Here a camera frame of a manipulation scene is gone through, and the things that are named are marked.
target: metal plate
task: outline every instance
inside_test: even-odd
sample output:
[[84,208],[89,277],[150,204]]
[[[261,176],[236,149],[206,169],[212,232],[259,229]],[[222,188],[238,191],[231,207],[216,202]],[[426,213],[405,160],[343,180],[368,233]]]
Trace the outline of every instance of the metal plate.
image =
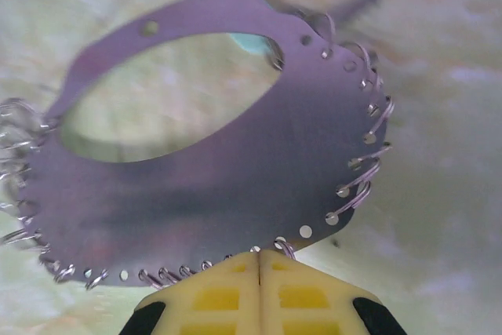
[[[152,36],[140,33],[158,23]],[[306,246],[340,230],[326,213],[355,196],[336,195],[368,169],[349,169],[352,158],[377,152],[363,136],[375,124],[370,93],[361,90],[363,61],[336,46],[322,58],[327,41],[301,19],[270,9],[263,0],[182,0],[125,25],[85,49],[71,66],[63,92],[49,109],[60,118],[96,80],[117,64],[160,43],[188,35],[238,32],[276,41],[286,65],[279,80],[248,111],[213,135],[170,155],[142,162],[107,163],[65,149],[59,131],[28,157],[27,186],[20,191],[27,225],[40,229],[71,279],[88,281],[102,270],[104,283],[138,286],[140,269],[194,270],[252,246],[273,247],[277,236]],[[304,46],[304,36],[310,43]],[[378,94],[377,104],[386,100]],[[303,239],[307,225],[312,236]],[[84,274],[87,269],[92,274]],[[129,273],[123,282],[122,270]]]

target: white surface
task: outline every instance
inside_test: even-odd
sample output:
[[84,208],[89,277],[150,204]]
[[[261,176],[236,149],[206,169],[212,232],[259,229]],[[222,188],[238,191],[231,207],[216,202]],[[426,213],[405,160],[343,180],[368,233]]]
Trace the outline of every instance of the white surface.
[[[0,0],[0,98],[47,107],[83,46],[169,1]],[[354,25],[377,47],[397,102],[395,149],[336,235],[340,248],[321,242],[300,259],[373,291],[409,334],[502,328],[501,9],[502,0],[384,0]],[[274,79],[226,36],[175,42],[93,90],[68,138],[94,158],[160,155],[235,117]],[[3,216],[0,228],[16,223]],[[54,286],[35,255],[12,248],[0,250],[0,282],[1,334],[118,333],[150,292]]]

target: oval cutout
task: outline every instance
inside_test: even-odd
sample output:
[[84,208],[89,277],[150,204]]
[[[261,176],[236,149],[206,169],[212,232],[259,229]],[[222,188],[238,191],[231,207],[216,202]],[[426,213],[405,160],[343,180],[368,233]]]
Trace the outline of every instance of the oval cutout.
[[167,155],[236,119],[279,75],[228,34],[167,42],[95,83],[64,117],[61,141],[76,155],[105,162]]

